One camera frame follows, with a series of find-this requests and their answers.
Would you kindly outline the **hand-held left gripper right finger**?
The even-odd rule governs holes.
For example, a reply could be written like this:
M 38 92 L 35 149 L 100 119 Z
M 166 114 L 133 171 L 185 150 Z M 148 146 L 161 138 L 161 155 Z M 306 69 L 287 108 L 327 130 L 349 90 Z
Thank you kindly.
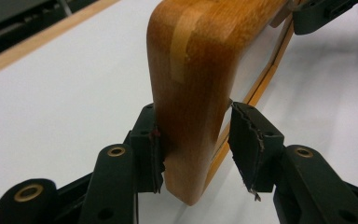
M 228 143 L 247 190 L 261 201 L 260 193 L 272 192 L 273 163 L 283 148 L 283 134 L 255 107 L 231 105 Z

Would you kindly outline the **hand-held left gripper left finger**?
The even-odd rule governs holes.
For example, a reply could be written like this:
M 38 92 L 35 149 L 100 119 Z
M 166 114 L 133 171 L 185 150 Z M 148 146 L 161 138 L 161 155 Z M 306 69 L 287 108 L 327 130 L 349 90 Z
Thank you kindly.
M 128 139 L 135 156 L 137 191 L 160 193 L 165 166 L 153 104 L 143 107 Z

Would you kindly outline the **wooden board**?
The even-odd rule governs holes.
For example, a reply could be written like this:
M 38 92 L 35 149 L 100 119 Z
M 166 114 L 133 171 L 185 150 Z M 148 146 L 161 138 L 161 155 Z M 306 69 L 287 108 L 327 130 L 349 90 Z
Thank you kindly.
M 195 204 L 227 154 L 230 99 L 256 102 L 300 0 L 162 0 L 146 36 L 167 190 Z

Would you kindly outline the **white table mat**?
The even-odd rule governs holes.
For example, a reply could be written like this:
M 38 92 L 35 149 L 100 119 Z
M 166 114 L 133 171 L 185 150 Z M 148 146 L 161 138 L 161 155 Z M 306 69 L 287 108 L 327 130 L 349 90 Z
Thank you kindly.
M 124 139 L 151 100 L 145 29 L 157 4 L 120 0 L 0 70 L 0 197 L 29 178 L 65 185 Z M 293 37 L 257 108 L 358 186 L 358 10 Z

